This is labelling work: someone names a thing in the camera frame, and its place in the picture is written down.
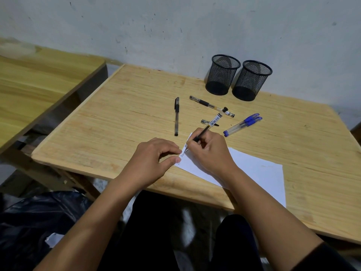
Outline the person's left hand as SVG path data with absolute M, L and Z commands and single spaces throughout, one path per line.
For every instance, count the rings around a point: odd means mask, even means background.
M 111 181 L 115 190 L 125 194 L 135 194 L 160 179 L 167 170 L 159 163 L 171 156 L 179 156 L 182 150 L 174 142 L 153 138 L 141 142 L 122 172 Z

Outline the person's right hand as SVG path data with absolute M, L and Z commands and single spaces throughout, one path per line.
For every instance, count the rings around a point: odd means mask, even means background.
M 200 134 L 202 130 L 202 128 L 197 128 L 194 132 Z M 225 138 L 209 130 L 198 141 L 198 144 L 199 153 L 189 151 L 189 155 L 192 155 L 208 173 L 219 179 L 226 188 L 230 188 L 232 180 L 240 169 L 229 152 Z

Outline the clear pen with striped label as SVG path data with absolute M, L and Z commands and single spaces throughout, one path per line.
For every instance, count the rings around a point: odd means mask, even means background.
M 207 131 L 209 131 L 210 128 L 212 128 L 227 112 L 228 112 L 227 107 L 221 109 L 221 111 L 216 115 L 216 117 L 207 124 L 207 126 L 200 132 L 200 134 L 198 134 L 195 138 L 193 138 L 193 141 L 195 141 L 196 143 L 200 141 L 203 135 Z

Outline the white paper sheet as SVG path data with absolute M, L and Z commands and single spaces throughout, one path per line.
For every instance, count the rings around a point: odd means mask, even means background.
M 236 165 L 241 168 L 252 180 L 269 193 L 282 206 L 286 207 L 286 193 L 284 187 L 283 168 L 281 164 L 272 163 L 252 155 L 237 151 L 231 147 L 228 150 Z M 186 171 L 214 186 L 226 188 L 226 185 L 213 174 L 206 171 L 191 153 L 186 153 L 184 145 L 181 162 L 175 167 Z

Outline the person's right forearm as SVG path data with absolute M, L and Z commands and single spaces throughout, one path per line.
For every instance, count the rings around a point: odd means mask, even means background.
M 238 167 L 227 168 L 222 180 L 275 270 L 291 271 L 323 243 L 321 238 Z

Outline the person's left forearm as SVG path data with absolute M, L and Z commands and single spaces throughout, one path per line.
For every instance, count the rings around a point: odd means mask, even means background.
M 96 271 L 120 217 L 139 189 L 133 178 L 112 180 L 33 271 Z

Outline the clear pen with black grip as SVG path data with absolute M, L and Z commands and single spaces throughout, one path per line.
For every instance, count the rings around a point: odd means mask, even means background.
M 231 112 L 229 112 L 229 111 L 223 111 L 223 109 L 221 109 L 221 108 L 219 108 L 219 107 L 217 107 L 217 106 L 215 106 L 215 105 L 213 105 L 213 104 L 210 104 L 210 103 L 208 103 L 208 102 L 206 102 L 206 101 L 204 101 L 204 100 L 201 100 L 201 99 L 199 99 L 199 98 L 196 98 L 196 97 L 194 97 L 194 96 L 192 96 L 192 95 L 189 96 L 189 99 L 192 100 L 192 101 L 195 101 L 195 102 L 197 102 L 197 103 L 199 103 L 199 104 L 202 104 L 202 105 L 204 105 L 204 106 L 206 106 L 206 107 L 208 107 L 208 108 L 217 110 L 217 111 L 219 111 L 219 112 L 223 112 L 224 114 L 226 114 L 226 115 L 228 115 L 228 116 L 230 116 L 230 117 L 232 117 L 232 118 L 235 117 L 235 114 L 233 114 L 233 113 L 231 113 Z

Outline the wooden table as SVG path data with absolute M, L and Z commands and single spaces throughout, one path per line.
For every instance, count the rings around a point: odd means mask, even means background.
M 105 65 L 99 56 L 0 37 L 0 153 Z
M 181 148 L 217 112 L 189 96 L 228 107 L 222 133 L 244 118 L 263 120 L 226 138 L 243 153 L 283 166 L 286 207 L 319 234 L 361 244 L 361 146 L 326 105 L 260 92 L 251 102 L 215 96 L 203 80 L 122 65 L 32 152 L 42 164 L 111 180 L 140 142 L 159 137 Z M 175 99 L 179 133 L 174 136 Z

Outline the black mesh pen holder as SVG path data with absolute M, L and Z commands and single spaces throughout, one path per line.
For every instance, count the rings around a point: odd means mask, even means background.
M 232 56 L 214 55 L 205 85 L 206 90 L 213 95 L 226 95 L 240 67 L 241 62 Z
M 239 100 L 253 101 L 272 73 L 271 67 L 265 63 L 255 60 L 244 61 L 238 79 L 232 88 L 232 94 Z

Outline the person's left leg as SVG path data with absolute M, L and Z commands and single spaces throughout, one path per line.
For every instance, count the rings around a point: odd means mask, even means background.
M 180 271 L 170 223 L 169 198 L 141 191 L 122 234 L 111 238 L 97 271 Z

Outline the person's leg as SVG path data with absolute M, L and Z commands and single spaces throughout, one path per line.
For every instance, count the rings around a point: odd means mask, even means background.
M 243 216 L 228 215 L 217 228 L 209 271 L 264 271 L 253 232 Z
M 97 271 L 180 271 L 170 223 L 169 198 L 141 191 L 122 234 L 111 238 Z

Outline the person's right leg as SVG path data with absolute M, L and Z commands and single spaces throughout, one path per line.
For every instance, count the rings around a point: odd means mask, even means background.
M 209 271 L 264 271 L 253 232 L 243 216 L 228 215 L 217 228 Z

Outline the white paper scrap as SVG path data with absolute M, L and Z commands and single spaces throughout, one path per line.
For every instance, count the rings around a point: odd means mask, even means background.
M 64 235 L 59 233 L 52 233 L 45 239 L 45 243 L 52 249 L 54 248 L 64 237 Z

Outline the black plastic bag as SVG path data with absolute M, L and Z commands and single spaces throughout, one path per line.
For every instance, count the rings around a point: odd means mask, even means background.
M 65 235 L 92 203 L 79 192 L 53 191 L 0 212 L 0 271 L 32 271 L 52 249 L 46 239 Z

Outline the black sleeve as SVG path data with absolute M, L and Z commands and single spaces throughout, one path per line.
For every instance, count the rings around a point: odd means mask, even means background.
M 291 271 L 357 271 L 335 249 L 323 242 Z

